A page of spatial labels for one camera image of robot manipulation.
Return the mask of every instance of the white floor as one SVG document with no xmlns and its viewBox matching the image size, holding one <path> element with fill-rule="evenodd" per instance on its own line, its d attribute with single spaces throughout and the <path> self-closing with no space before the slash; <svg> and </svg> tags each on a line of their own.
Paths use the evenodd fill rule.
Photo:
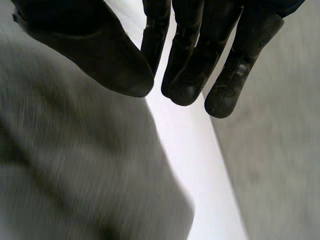
<svg viewBox="0 0 320 240">
<path fill-rule="evenodd" d="M 146 17 L 141 0 L 107 0 L 133 42 L 140 47 Z M 247 240 L 218 141 L 204 98 L 181 107 L 162 96 L 164 75 L 176 23 L 171 25 L 154 89 L 147 101 L 170 163 L 195 202 L 196 213 L 189 240 Z"/>
</svg>

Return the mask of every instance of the gloved hand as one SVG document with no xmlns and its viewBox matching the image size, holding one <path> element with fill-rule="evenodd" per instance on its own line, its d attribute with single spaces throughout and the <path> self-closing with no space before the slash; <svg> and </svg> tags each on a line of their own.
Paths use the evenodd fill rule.
<svg viewBox="0 0 320 240">
<path fill-rule="evenodd" d="M 147 23 L 141 52 L 155 75 L 168 32 L 171 1 L 142 1 Z M 303 2 L 172 0 L 177 27 L 162 80 L 162 94 L 177 105 L 192 104 L 206 85 L 240 18 L 228 58 L 204 104 L 206 112 L 213 117 L 229 116 L 261 50 L 283 26 L 283 18 Z"/>
</svg>

